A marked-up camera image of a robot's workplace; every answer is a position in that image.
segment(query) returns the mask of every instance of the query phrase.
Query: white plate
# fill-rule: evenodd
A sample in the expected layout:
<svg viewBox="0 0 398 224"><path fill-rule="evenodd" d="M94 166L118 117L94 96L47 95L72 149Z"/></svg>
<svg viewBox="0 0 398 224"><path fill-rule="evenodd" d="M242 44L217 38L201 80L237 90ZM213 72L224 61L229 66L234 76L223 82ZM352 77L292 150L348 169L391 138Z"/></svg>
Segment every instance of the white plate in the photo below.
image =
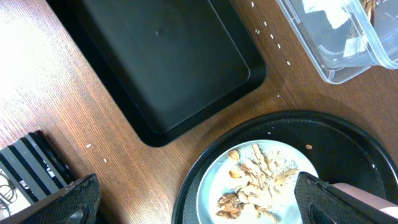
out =
<svg viewBox="0 0 398 224"><path fill-rule="evenodd" d="M253 144L258 144L262 151L280 151L283 157L288 161L293 160L300 171L305 171L318 177L318 174L311 162L300 151L288 144L272 140L255 140L239 144L220 155L205 172L205 175L200 182L197 194L197 214L199 223L248 224L248 220L243 220L242 218L237 220L227 220L218 217L216 216L216 212L219 210L219 208L217 208L218 199L223 194L233 193L233 190L229 190L227 188L226 183L229 181L229 176L225 175L225 173L228 173L236 163L231 159L228 159L228 152L234 149L243 149L245 151L252 150L251 146ZM276 217L280 224L294 224L302 222L299 206L295 201L294 194L292 194L292 203L284 206L282 209L278 209ZM266 224L272 222L262 215L257 220L250 220L250 224L252 223Z"/></svg>

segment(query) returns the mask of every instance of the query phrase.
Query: black circular tray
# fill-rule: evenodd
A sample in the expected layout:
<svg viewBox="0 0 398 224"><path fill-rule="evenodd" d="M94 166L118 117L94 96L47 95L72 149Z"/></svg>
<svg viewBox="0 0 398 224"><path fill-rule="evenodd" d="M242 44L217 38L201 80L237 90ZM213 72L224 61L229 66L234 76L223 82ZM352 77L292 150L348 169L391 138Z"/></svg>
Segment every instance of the black circular tray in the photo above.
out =
<svg viewBox="0 0 398 224"><path fill-rule="evenodd" d="M321 180L347 183L398 204L397 167L366 131L324 113L282 111L240 124L204 151L183 181L172 223L199 223L196 196L207 168L229 148L257 139L276 140L295 147L310 159ZM307 144L313 148L306 149Z"/></svg>

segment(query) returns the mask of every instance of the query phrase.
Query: clear plastic container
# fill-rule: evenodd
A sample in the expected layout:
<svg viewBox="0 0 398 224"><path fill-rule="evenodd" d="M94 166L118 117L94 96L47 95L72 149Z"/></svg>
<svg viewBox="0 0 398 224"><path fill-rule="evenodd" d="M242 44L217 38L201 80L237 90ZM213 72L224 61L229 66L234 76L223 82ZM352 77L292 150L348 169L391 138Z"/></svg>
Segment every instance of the clear plastic container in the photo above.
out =
<svg viewBox="0 0 398 224"><path fill-rule="evenodd" d="M343 83L374 65L398 68L397 0L377 1L373 25L359 0L277 2L327 83Z"/></svg>

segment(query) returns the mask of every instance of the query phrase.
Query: wooden table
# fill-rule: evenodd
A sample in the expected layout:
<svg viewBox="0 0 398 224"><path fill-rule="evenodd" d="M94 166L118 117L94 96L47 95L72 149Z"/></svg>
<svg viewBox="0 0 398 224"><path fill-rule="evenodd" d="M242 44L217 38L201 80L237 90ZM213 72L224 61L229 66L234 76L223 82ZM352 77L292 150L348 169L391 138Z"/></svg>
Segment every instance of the wooden table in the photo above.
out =
<svg viewBox="0 0 398 224"><path fill-rule="evenodd" d="M254 7L234 1L269 76L162 148L140 141L45 0L0 1L0 147L43 130L77 176L98 175L101 210L112 223L170 223L182 181L206 147L273 111L341 116L372 134L398 163L398 71L372 68L342 85L326 84L275 1L257 0Z"/></svg>

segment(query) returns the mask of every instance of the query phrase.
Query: black tray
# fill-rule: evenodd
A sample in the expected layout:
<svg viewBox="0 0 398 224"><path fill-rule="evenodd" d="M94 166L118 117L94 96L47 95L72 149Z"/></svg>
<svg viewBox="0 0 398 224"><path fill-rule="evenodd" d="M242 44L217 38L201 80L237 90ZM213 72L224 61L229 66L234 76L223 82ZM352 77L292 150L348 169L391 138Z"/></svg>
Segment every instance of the black tray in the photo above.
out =
<svg viewBox="0 0 398 224"><path fill-rule="evenodd" d="M228 0L47 0L141 140L164 146L261 85Z"/></svg>
<svg viewBox="0 0 398 224"><path fill-rule="evenodd" d="M240 124L204 151L183 181L172 223L198 223L196 196L207 168L231 147L257 139L281 141L295 147L311 161L321 180L347 183L398 204L397 167L366 131L324 113L283 111ZM307 144L313 149L306 149Z"/></svg>

